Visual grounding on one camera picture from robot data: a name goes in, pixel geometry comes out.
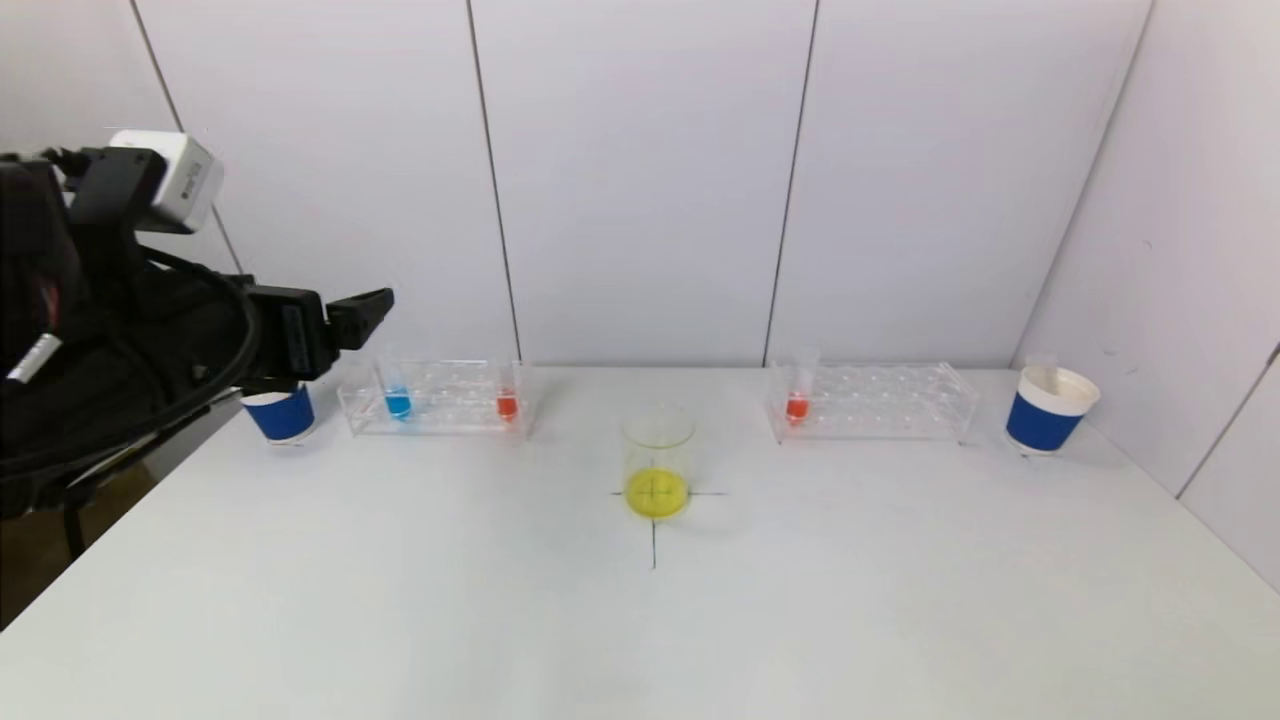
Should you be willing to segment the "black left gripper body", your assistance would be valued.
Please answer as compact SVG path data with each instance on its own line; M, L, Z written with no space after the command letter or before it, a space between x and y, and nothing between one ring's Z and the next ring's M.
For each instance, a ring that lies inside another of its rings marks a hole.
M311 290L219 272L150 272L140 354L187 395L244 386L285 392L319 379L339 351Z

